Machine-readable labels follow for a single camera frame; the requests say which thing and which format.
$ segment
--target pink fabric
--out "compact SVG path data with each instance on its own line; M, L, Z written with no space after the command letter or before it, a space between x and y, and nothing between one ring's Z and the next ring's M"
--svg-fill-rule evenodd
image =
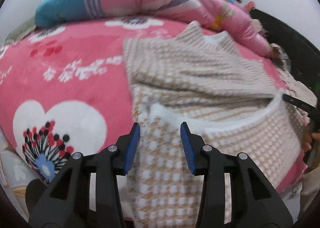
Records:
M183 22L197 20L203 27L226 30L237 42L260 56L269 54L269 43L253 28L251 17L234 0L100 0L106 16L154 14Z
M47 182L54 175L40 164L52 167L50 151L61 162L75 151L88 155L114 144L133 124L123 40L171 38L185 27L155 18L96 20L35 33L7 46L0 54L0 125L9 142ZM275 84L285 87L268 59L237 46L242 56L261 60ZM33 163L28 155L32 150L39 154L43 140L50 145L43 150L47 158ZM301 175L302 163L297 159L282 187Z

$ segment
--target gray-green fabric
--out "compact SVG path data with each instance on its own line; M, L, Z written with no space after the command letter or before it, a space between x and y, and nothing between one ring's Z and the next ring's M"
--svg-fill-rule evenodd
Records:
M5 44L11 44L27 37L36 30L35 17L33 16L26 22L22 23L18 28L12 31L5 40Z

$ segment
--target beige knitted sweater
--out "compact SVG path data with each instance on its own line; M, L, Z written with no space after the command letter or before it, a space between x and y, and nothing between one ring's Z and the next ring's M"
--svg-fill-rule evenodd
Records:
M300 149L303 123L258 61L223 32L208 42L197 22L174 39L124 43L141 139L128 186L137 227L194 227L203 177L188 170L180 124L222 153L246 152L273 186ZM225 221L231 217L226 177Z

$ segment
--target white stripe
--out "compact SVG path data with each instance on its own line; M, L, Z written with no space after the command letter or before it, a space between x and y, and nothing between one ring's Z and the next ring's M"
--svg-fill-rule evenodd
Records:
M88 1L87 1L87 0L84 0L84 6L85 6L85 10L87 11L87 14L88 14L89 17L92 19L93 16L92 16L91 13L90 13L90 9L89 9Z
M90 8L91 8L91 11L92 11L93 16L94 16L94 17L97 17L97 12L96 12L96 10L95 10L95 8L94 8L94 2L93 2L93 0L89 0L89 4L90 4Z
M98 0L94 0L94 2L95 2L95 4L96 4L96 8L97 8L99 17L103 17L103 13L102 13L102 11L100 10Z

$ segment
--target metal screw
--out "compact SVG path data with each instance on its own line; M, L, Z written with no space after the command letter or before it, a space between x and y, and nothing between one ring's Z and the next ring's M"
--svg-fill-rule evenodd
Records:
M239 154L239 158L240 158L240 159L247 159L247 158L248 158L248 155L245 154L245 153L240 153L240 154Z
M73 153L72 157L74 159L80 159L81 158L81 153L80 152Z
M212 147L210 145L204 145L202 148L204 151L212 151Z
M118 149L118 147L116 146L116 145L110 145L109 147L108 147L108 151L110 151L110 152L114 152L114 151L116 151Z

